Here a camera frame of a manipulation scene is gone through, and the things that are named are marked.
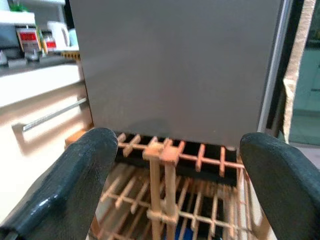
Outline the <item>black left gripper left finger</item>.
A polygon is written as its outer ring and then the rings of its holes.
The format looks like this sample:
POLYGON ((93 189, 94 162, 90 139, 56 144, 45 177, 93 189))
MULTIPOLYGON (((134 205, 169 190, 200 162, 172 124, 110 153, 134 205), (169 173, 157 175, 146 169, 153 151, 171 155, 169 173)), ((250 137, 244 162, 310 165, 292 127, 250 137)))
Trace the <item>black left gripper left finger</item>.
POLYGON ((86 239, 117 151, 112 130, 86 132, 30 186, 0 224, 0 238, 86 239))

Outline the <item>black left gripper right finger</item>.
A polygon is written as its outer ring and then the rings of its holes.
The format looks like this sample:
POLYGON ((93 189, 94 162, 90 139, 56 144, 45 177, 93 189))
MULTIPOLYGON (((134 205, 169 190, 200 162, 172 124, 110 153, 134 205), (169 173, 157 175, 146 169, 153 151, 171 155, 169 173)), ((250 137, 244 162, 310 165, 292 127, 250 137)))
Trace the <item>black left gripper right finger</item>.
POLYGON ((279 240, 320 238, 320 171, 297 148, 261 132, 243 135, 244 167, 279 240))

